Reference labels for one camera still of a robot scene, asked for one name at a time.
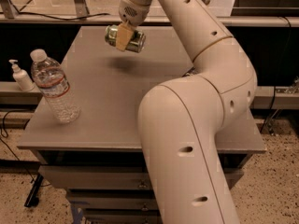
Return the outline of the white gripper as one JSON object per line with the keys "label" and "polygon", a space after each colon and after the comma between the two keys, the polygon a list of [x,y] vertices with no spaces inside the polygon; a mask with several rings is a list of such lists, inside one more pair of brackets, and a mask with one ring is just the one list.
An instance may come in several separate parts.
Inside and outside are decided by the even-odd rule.
{"label": "white gripper", "polygon": [[118,26],[116,48],[125,51],[134,32],[148,16],[150,0],[121,0],[119,5],[120,18],[123,21]]}

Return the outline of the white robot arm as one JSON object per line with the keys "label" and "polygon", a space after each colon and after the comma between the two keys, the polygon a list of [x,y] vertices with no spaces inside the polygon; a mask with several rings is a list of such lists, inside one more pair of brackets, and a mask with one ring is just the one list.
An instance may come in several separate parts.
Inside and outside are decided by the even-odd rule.
{"label": "white robot arm", "polygon": [[[257,77],[247,54],[201,0],[158,0],[195,75],[152,88],[138,131],[163,224],[240,224],[216,149],[216,133],[252,103]],[[152,0],[121,0],[136,28]]]}

